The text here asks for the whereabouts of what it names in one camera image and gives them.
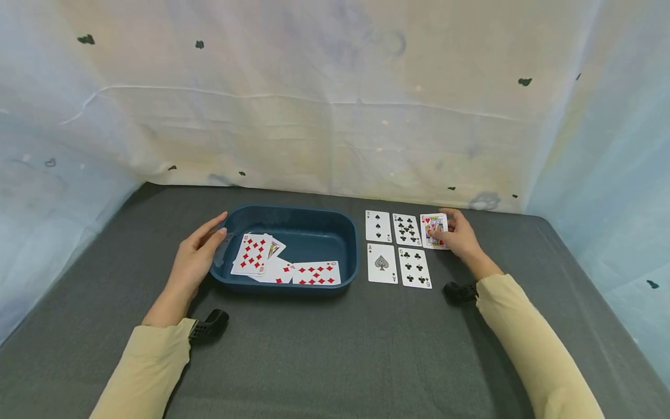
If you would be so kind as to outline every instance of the blue plastic tray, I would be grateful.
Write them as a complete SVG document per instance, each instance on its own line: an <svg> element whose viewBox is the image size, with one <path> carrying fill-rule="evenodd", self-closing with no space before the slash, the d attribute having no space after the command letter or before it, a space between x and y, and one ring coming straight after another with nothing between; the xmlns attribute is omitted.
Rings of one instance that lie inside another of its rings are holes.
<svg viewBox="0 0 670 419"><path fill-rule="evenodd" d="M358 237L354 223L334 211L281 206L243 206L233 211L221 227L228 229L210 268L211 274L238 292L336 295L349 287L358 274ZM245 233L267 233L286 245L280 257L293 263L336 260L342 283L336 286L266 284L230 273Z"/></svg>

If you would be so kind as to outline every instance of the playing card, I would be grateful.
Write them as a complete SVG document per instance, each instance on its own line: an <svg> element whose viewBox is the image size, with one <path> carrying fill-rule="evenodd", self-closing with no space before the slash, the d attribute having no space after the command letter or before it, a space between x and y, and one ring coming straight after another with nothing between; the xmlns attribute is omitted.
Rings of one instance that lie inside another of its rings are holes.
<svg viewBox="0 0 670 419"><path fill-rule="evenodd" d="M424 250L398 247L398 256L404 286L425 288L426 290L433 288Z"/></svg>
<svg viewBox="0 0 670 419"><path fill-rule="evenodd" d="M393 232L399 245L421 247L421 235L417 226L417 217L405 214L393 214Z"/></svg>
<svg viewBox="0 0 670 419"><path fill-rule="evenodd" d="M421 243L426 249L443 249L447 246L442 240L434 239L430 231L449 231L446 214L421 214Z"/></svg>
<svg viewBox="0 0 670 419"><path fill-rule="evenodd" d="M285 261L280 257L273 257L272 259L268 259L263 275L247 276L255 281L268 284L288 284L291 282L294 272L295 266L291 262Z"/></svg>
<svg viewBox="0 0 670 419"><path fill-rule="evenodd" d="M230 272L233 275L264 274L269 245L266 235L245 234Z"/></svg>
<svg viewBox="0 0 670 419"><path fill-rule="evenodd" d="M398 269L395 267L395 250L392 245L368 243L368 281L398 283Z"/></svg>
<svg viewBox="0 0 670 419"><path fill-rule="evenodd" d="M388 213L365 211L365 239L392 243L391 217Z"/></svg>
<svg viewBox="0 0 670 419"><path fill-rule="evenodd" d="M279 256L279 254L283 252L284 249L286 249L286 245L277 240L276 238L270 236L269 234L265 234L264 236L268 238L268 242L270 243L270 247L267 250L268 260L272 259L273 257Z"/></svg>
<svg viewBox="0 0 670 419"><path fill-rule="evenodd" d="M299 285L341 284L340 266L337 261L294 263L293 283Z"/></svg>

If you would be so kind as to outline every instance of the gray tablecloth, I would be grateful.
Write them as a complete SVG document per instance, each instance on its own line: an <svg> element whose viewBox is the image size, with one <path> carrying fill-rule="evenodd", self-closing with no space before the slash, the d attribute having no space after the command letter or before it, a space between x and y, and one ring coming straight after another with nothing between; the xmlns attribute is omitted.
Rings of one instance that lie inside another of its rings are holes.
<svg viewBox="0 0 670 419"><path fill-rule="evenodd" d="M178 243L245 204L352 217L360 273L332 300L236 295L207 278L192 306L230 314L221 340L193 346L166 418L530 418L525 390L448 251L427 251L433 290L367 280L364 210L430 206L242 188L146 184L0 349L0 417L86 418L126 341L165 284ZM549 223L466 211L483 248L514 275L565 343L607 418L662 418L670 396Z"/></svg>

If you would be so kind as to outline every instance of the beige sleeve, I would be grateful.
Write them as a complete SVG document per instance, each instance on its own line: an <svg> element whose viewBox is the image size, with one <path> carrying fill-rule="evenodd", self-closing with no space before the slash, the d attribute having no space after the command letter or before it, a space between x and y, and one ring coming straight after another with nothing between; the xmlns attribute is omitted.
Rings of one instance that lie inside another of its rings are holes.
<svg viewBox="0 0 670 419"><path fill-rule="evenodd" d="M477 283L477 308L523 382L536 418L603 418L563 343L510 275Z"/></svg>
<svg viewBox="0 0 670 419"><path fill-rule="evenodd" d="M189 360L188 334L196 321L177 326L137 326L107 382L91 419L161 419Z"/></svg>

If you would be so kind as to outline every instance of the black strap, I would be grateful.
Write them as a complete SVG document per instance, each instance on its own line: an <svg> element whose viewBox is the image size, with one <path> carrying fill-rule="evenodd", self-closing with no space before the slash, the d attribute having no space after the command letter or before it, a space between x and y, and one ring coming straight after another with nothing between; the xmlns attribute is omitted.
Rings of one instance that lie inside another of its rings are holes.
<svg viewBox="0 0 670 419"><path fill-rule="evenodd" d="M223 310L213 310L207 320L201 322L196 320L188 338L191 341L205 341L218 338L226 330L228 325L228 313Z"/></svg>
<svg viewBox="0 0 670 419"><path fill-rule="evenodd" d="M444 296L447 298L450 304L459 305L469 301L474 301L477 294L477 283L472 282L463 286L458 285L455 282L450 282L442 288Z"/></svg>

